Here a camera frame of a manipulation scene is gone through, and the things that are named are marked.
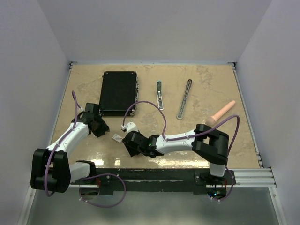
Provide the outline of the small staple box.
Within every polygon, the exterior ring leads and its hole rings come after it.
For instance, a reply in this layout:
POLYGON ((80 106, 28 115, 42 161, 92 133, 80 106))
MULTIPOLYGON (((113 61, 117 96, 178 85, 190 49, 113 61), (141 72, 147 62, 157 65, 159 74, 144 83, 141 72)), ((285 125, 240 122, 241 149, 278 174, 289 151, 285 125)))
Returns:
POLYGON ((121 137, 118 134, 114 134, 113 137, 112 137, 112 139, 115 140, 115 141, 117 141, 117 142, 119 142, 119 143, 121 143, 122 140, 123 140, 123 137, 121 137))

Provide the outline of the silver black stapler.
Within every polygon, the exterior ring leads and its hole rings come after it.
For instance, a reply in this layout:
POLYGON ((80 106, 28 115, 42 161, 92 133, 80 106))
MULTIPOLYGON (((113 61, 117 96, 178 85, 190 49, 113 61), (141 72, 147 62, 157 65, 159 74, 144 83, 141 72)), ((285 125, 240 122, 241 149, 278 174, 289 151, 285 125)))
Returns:
POLYGON ((188 81, 187 81, 186 88, 185 88, 185 91, 184 91, 184 94, 183 94, 183 98, 182 98, 182 101, 181 101, 178 113, 176 115, 176 118, 178 120, 182 120, 183 119, 184 110, 185 110, 185 107, 186 107, 188 95, 189 95, 190 90, 191 90, 192 82, 193 81, 191 79, 188 79, 188 81))

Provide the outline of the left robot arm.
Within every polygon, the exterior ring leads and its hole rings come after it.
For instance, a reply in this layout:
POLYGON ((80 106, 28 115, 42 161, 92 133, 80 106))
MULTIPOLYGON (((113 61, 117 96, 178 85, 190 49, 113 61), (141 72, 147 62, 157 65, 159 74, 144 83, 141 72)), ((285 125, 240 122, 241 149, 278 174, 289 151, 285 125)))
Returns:
POLYGON ((45 149, 33 153, 30 186, 44 190, 48 196, 64 193, 70 183, 82 179, 92 184, 97 179, 95 163, 78 160, 70 165, 68 157, 80 142, 88 135, 95 137, 105 135, 108 125, 99 114, 99 105, 87 103, 84 111, 75 117, 67 131, 57 141, 45 149))

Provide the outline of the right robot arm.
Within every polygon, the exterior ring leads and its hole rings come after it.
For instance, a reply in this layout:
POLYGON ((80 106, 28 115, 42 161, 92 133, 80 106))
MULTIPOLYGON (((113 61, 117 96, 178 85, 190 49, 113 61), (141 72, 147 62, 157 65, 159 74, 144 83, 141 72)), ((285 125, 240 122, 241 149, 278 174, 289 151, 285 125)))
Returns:
POLYGON ((121 130, 126 132, 122 142, 131 157, 142 154, 155 158, 177 151, 192 151, 209 162, 212 183, 220 184, 225 179, 229 135, 224 132, 198 124, 194 130, 182 134, 147 138, 133 122, 122 125, 121 130))

